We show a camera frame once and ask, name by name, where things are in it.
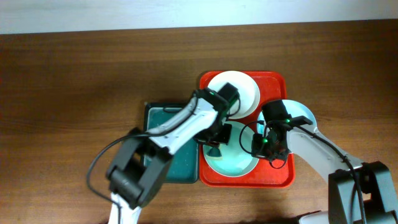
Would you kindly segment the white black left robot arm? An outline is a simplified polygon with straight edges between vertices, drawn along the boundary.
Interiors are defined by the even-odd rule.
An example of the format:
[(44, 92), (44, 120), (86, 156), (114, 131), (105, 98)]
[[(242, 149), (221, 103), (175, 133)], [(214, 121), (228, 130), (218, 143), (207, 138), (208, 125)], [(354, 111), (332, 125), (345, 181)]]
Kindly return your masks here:
[(106, 178), (118, 210), (118, 223), (132, 220), (164, 183), (174, 154), (192, 138), (206, 144), (217, 141), (230, 126), (224, 124), (231, 107), (239, 100), (238, 90), (226, 84), (218, 91), (197, 90), (190, 102), (175, 116), (156, 128), (133, 129), (119, 139), (121, 146)]

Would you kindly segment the white plate with green stain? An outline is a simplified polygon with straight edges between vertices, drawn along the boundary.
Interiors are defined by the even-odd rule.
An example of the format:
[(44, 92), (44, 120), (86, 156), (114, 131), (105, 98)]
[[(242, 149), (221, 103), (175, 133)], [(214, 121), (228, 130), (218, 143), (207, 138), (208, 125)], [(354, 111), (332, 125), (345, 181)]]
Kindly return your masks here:
[(260, 90), (257, 83), (249, 75), (238, 71), (226, 71), (217, 74), (208, 84), (208, 88), (219, 91), (226, 83), (238, 89), (240, 102), (236, 102), (230, 110), (231, 119), (242, 119), (254, 112), (259, 105)]

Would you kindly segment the yellow green sponge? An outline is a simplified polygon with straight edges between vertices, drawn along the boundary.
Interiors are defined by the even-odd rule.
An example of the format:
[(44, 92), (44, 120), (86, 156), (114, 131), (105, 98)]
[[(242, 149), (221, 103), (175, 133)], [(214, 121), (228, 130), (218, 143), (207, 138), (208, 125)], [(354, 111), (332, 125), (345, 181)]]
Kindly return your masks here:
[(210, 158), (210, 159), (222, 159), (222, 154), (219, 148), (217, 147), (212, 147), (211, 149), (208, 150), (208, 152), (206, 153), (206, 155)]

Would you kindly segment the pale green plate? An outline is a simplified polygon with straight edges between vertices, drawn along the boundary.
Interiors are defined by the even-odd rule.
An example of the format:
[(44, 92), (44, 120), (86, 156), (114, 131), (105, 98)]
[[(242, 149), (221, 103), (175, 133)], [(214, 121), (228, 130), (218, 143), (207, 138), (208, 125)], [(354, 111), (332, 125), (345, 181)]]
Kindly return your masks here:
[(228, 121), (232, 125), (231, 135), (227, 144), (220, 144), (220, 157), (210, 157), (211, 146), (203, 146), (203, 153), (206, 163), (216, 173), (225, 177), (241, 177), (250, 173), (258, 164), (259, 159), (242, 150), (240, 143), (245, 150), (250, 151), (252, 135), (254, 131), (247, 127), (242, 134), (241, 141), (239, 135), (244, 127), (243, 123)]

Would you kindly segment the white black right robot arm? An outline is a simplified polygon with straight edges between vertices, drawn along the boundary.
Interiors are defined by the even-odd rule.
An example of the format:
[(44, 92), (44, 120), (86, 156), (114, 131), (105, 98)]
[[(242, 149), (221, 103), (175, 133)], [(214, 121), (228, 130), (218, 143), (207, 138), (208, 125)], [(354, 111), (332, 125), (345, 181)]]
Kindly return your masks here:
[(296, 154), (328, 185), (328, 209), (298, 217), (298, 223), (397, 223), (397, 195), (390, 170), (364, 162), (318, 132), (307, 116), (257, 120), (252, 155), (273, 162)]

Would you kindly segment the light blue plate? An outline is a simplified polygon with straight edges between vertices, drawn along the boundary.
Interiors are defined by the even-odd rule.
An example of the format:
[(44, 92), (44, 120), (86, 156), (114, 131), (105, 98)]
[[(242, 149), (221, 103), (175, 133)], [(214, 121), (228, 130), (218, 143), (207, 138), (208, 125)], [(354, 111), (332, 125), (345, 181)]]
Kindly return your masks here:
[(318, 135), (317, 122), (313, 113), (303, 104), (294, 100), (282, 100), (287, 112), (292, 116), (286, 120), (274, 120), (266, 122), (261, 114), (255, 121), (257, 133), (267, 136), (275, 131), (287, 146), (289, 154), (296, 154), (300, 157), (314, 155), (320, 146), (316, 139)]

